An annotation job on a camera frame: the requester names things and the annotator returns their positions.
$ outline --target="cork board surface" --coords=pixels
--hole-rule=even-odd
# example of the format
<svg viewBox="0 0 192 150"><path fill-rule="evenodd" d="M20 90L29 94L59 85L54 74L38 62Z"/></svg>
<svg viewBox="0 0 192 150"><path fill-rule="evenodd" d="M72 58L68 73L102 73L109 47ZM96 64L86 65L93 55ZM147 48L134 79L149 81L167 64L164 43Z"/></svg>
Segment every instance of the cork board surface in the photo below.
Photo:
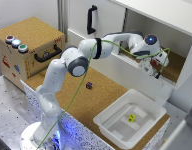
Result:
<svg viewBox="0 0 192 150"><path fill-rule="evenodd" d="M128 56L129 58L135 60L136 62L140 62L140 60L133 58L131 55L129 55L128 53L126 53L124 51L121 51L121 53ZM186 58L171 51L168 56L168 59L169 59L169 64L167 65L167 67L164 67L162 76L177 83L177 80L179 78L183 65L186 61ZM153 67L155 69L157 69L157 72L159 72L161 69L161 65L153 66Z"/></svg>
<svg viewBox="0 0 192 150"><path fill-rule="evenodd" d="M29 51L34 50L64 34L36 17L0 29L0 40L5 43L6 36L13 35L26 44Z"/></svg>
<svg viewBox="0 0 192 150"><path fill-rule="evenodd" d="M27 79L25 83L35 90L43 83L45 73L46 70L43 70ZM81 81L82 77L75 78L69 73L66 74L61 91L56 93L56 98L63 109L68 106ZM93 83L91 90L85 87L87 82ZM68 112L116 150L119 150L120 148L101 134L99 127L93 122L93 118L125 92L127 92L127 89L89 68L85 82ZM169 116L165 115L132 150L141 150L168 119Z"/></svg>

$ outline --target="drawer handle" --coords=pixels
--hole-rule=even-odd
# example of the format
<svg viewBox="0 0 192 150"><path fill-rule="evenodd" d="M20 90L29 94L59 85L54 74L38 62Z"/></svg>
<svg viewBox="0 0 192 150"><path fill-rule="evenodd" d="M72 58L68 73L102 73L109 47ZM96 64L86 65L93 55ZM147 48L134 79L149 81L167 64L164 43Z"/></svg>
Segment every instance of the drawer handle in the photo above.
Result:
<svg viewBox="0 0 192 150"><path fill-rule="evenodd" d="M94 33L96 30L92 28L92 12L97 10L97 7L92 5L92 8L88 10L88 24L87 24L87 31L88 34Z"/></svg>
<svg viewBox="0 0 192 150"><path fill-rule="evenodd" d="M60 48L58 48L56 44L54 45L54 49L56 50L54 53L51 53L51 54L49 54L49 55L47 55L47 56L45 56L45 57L42 57L42 58L40 58L40 57L38 56L38 54L35 54L35 55L34 55L34 56L35 56L35 59L36 59L38 62L43 63L43 62L51 59L52 57L55 57L56 55L58 55L58 54L60 54L60 53L62 52L62 50L61 50Z"/></svg>

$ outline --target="brown countertop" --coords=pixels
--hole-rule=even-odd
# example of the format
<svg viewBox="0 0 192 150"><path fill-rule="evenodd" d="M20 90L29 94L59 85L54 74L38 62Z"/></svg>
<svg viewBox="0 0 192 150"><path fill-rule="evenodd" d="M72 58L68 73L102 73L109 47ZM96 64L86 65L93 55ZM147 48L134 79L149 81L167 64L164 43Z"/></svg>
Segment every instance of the brown countertop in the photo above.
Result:
<svg viewBox="0 0 192 150"><path fill-rule="evenodd" d="M46 70L43 70L35 76L27 79L25 83L35 90L43 83L45 73ZM61 91L56 93L59 104L63 109L65 109L70 103L81 81L82 77L74 78L67 73ZM86 88L87 82L93 83L93 88L91 90ZM85 82L70 109L68 110L68 113L104 141L113 146L116 150L119 150L117 146L115 146L101 134L99 127L93 122L93 118L111 103L116 101L125 92L127 92L127 89L115 83L103 74L97 72L96 70L90 68ZM169 116L166 114L150 130L150 132L148 132L142 138L142 140L133 148L133 150L141 150L168 119Z"/></svg>

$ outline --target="box lid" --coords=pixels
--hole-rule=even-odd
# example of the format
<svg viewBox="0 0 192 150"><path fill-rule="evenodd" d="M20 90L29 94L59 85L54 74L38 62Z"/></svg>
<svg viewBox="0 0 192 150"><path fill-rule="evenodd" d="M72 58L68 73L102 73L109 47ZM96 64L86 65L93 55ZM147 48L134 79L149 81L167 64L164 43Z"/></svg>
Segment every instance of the box lid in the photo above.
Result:
<svg viewBox="0 0 192 150"><path fill-rule="evenodd" d="M64 34L36 17L31 17L0 30L0 40L5 42L6 36L13 35L26 44L29 51L40 47Z"/></svg>

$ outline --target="brown box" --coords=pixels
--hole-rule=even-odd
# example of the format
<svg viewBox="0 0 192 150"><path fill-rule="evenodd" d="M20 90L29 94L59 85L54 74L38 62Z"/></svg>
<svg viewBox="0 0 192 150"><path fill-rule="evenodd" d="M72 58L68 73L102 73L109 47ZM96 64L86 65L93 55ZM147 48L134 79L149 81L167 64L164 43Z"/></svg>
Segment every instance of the brown box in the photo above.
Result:
<svg viewBox="0 0 192 150"><path fill-rule="evenodd" d="M27 53L19 53L18 49L6 44L6 36L12 35L28 46ZM45 62L38 62L38 57L48 58L56 50L65 48L65 35L41 20L32 17L15 23L0 30L0 66L2 73L21 90L24 91L20 79L23 81L45 69L52 59L60 58L60 54Z"/></svg>

